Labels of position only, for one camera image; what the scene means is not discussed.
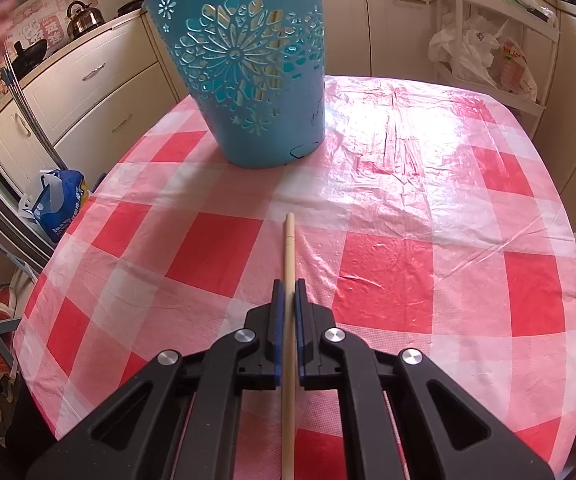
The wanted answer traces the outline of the black pan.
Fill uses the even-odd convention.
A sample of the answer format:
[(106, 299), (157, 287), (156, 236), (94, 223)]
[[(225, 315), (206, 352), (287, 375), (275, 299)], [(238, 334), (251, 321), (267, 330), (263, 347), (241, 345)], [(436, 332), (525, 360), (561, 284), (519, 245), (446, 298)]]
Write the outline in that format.
[(47, 52), (47, 40), (40, 39), (27, 48), (24, 48), (20, 41), (16, 41), (14, 48), (16, 57), (12, 60), (11, 66), (17, 79), (20, 80), (44, 60)]

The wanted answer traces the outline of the blue plastic bag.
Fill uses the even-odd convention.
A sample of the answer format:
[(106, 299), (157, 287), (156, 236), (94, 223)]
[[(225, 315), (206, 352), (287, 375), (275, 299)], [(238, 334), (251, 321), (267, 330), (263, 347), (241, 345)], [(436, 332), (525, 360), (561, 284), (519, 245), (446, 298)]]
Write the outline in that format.
[(89, 195), (78, 170), (41, 170), (21, 196), (18, 214), (36, 223), (53, 244), (58, 244)]

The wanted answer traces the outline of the white plastic bag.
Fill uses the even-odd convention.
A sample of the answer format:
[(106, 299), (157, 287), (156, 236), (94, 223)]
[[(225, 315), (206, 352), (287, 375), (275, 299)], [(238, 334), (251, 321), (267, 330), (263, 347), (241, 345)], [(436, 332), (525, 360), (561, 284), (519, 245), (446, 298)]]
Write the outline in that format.
[(501, 47), (500, 40), (505, 23), (496, 26), (483, 15), (463, 21), (462, 34), (457, 40), (454, 12), (442, 16), (442, 27), (430, 39), (428, 56), (433, 63), (446, 63), (458, 67), (460, 78), (496, 87), (489, 69), (494, 54)]

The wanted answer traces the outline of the red white checkered tablecloth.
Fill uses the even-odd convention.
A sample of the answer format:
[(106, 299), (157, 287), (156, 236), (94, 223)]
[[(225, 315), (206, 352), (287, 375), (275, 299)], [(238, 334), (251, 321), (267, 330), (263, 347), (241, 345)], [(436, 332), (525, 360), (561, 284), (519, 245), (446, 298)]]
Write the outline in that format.
[(15, 336), (56, 437), (157, 353), (237, 330), (282, 275), (287, 214), (310, 298), (371, 347), (425, 352), (561, 470), (576, 435), (576, 242), (509, 110), (422, 82), (330, 77), (326, 136), (229, 164), (196, 103), (106, 175)]

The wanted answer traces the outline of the cream kitchen drawer cabinet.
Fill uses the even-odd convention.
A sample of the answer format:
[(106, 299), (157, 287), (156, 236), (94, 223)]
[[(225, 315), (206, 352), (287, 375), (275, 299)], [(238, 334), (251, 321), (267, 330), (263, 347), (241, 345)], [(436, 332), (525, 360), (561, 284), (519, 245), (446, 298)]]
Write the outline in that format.
[(16, 193), (57, 159), (94, 186), (187, 93), (145, 11), (72, 41), (20, 86), (50, 145), (11, 96), (0, 96), (0, 174)]

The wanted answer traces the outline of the single wooden chopstick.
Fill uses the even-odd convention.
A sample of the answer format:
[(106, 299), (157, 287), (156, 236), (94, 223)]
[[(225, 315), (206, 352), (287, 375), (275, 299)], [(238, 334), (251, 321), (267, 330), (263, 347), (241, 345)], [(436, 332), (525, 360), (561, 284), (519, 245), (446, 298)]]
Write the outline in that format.
[(294, 214), (285, 219), (284, 248), (284, 336), (282, 336), (282, 480), (294, 480), (294, 411), (296, 410), (296, 328), (294, 290), (296, 289), (296, 244)]

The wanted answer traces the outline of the steel kettle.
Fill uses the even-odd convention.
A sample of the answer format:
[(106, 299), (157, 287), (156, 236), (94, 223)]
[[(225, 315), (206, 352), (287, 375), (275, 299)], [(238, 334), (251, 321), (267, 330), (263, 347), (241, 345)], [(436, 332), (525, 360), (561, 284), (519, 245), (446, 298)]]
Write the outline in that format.
[(67, 32), (71, 40), (78, 39), (90, 30), (105, 24), (102, 12), (78, 0), (67, 7), (67, 18), (69, 20)]

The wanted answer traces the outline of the teal cutout plastic basket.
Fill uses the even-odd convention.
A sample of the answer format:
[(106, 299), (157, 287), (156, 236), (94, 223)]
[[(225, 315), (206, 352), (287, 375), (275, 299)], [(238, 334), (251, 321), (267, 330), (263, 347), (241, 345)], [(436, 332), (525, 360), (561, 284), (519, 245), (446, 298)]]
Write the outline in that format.
[(223, 156), (272, 168), (325, 137), (322, 0), (145, 0)]

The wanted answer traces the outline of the white shelf rack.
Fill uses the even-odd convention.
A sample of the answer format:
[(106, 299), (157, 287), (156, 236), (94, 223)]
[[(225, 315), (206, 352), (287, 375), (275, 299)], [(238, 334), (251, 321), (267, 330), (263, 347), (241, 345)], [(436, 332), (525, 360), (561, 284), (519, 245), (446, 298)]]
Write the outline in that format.
[(536, 124), (545, 112), (560, 31), (546, 6), (518, 0), (436, 0), (428, 56), (449, 86), (484, 93)]

